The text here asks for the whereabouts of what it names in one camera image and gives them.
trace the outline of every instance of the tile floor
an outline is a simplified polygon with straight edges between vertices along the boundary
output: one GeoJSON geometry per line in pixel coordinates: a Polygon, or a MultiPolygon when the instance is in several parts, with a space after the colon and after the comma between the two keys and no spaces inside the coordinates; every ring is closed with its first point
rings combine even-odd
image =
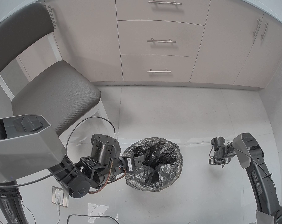
{"type": "MultiPolygon", "coordinates": [[[[98,208],[93,214],[104,212],[117,217],[121,224],[255,222],[254,195],[238,159],[233,158],[223,169],[208,164],[212,138],[223,136],[229,141],[241,132],[256,137],[281,198],[277,147],[257,91],[144,86],[99,89],[123,151],[142,138],[166,138],[179,144],[184,158],[183,171],[172,186],[157,193],[135,190],[122,179],[98,194],[70,198],[68,208],[61,208],[61,223],[66,223],[70,214],[87,215],[88,205],[98,208]]],[[[112,135],[112,129],[106,130],[99,119],[90,119],[79,127],[68,147],[73,162],[90,153],[90,138],[94,133],[112,135]]],[[[19,183],[45,174],[46,170],[19,183]]],[[[20,188],[24,204],[34,213],[37,223],[56,222],[56,208],[50,202],[52,186],[58,184],[49,178],[20,188]]],[[[32,223],[30,213],[28,220],[32,223]]],[[[69,224],[88,221],[113,223],[105,218],[71,217],[69,224]]]]}

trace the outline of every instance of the chair seat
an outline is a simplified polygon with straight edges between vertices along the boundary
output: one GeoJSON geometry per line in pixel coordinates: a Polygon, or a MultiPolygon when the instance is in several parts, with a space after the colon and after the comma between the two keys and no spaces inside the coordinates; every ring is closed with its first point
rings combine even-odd
{"type": "Polygon", "coordinates": [[[11,105],[14,116],[44,116],[59,136],[100,98],[100,90],[89,80],[66,61],[58,61],[27,84],[11,105]]]}

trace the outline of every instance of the black plastic bag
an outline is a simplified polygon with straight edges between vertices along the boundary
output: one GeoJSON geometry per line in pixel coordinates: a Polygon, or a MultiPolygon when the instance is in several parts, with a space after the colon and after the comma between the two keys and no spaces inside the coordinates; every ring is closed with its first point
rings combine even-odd
{"type": "Polygon", "coordinates": [[[158,192],[172,185],[182,170],[179,146],[158,137],[147,138],[132,144],[123,155],[145,155],[141,166],[125,176],[127,185],[142,191],[158,192]]]}

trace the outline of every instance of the metal handle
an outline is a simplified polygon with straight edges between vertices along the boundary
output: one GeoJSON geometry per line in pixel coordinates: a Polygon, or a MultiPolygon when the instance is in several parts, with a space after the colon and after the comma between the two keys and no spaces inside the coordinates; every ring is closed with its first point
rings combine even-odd
{"type": "Polygon", "coordinates": [[[171,73],[172,71],[171,70],[168,70],[168,69],[165,69],[165,70],[148,70],[146,71],[147,73],[171,73]]]}
{"type": "Polygon", "coordinates": [[[51,7],[50,5],[48,6],[49,7],[49,13],[50,13],[50,17],[51,17],[51,20],[52,20],[52,22],[53,22],[53,26],[54,26],[54,28],[56,29],[56,24],[57,24],[57,22],[54,20],[54,16],[53,16],[53,7],[51,7]]]}
{"type": "Polygon", "coordinates": [[[265,37],[265,34],[266,34],[266,31],[267,31],[267,28],[268,28],[268,22],[267,23],[265,23],[265,25],[266,25],[266,28],[265,28],[265,30],[264,30],[264,33],[263,33],[263,35],[261,35],[261,37],[262,37],[262,41],[263,41],[263,39],[264,39],[264,37],[265,37]]]}
{"type": "Polygon", "coordinates": [[[153,38],[151,40],[147,40],[147,42],[176,43],[176,41],[172,41],[171,39],[163,41],[163,40],[154,40],[153,38]]]}
{"type": "Polygon", "coordinates": [[[182,3],[180,2],[162,2],[162,1],[156,1],[156,0],[153,0],[153,1],[148,1],[148,3],[154,3],[154,4],[171,4],[171,5],[179,5],[181,6],[182,3]]]}
{"type": "Polygon", "coordinates": [[[258,28],[259,28],[259,24],[260,24],[261,18],[257,19],[257,21],[258,21],[258,24],[257,24],[256,30],[253,32],[254,33],[253,37],[255,37],[256,34],[258,33],[258,30],[259,30],[258,28]]]}

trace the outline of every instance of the transparent plastic sheet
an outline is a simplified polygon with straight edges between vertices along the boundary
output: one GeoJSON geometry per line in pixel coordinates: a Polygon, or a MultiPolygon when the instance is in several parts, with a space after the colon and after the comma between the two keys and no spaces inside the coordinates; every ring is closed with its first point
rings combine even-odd
{"type": "Polygon", "coordinates": [[[143,164],[125,176],[127,185],[142,191],[158,192],[172,185],[182,171],[179,146],[158,137],[132,144],[123,155],[145,155],[143,164]]]}

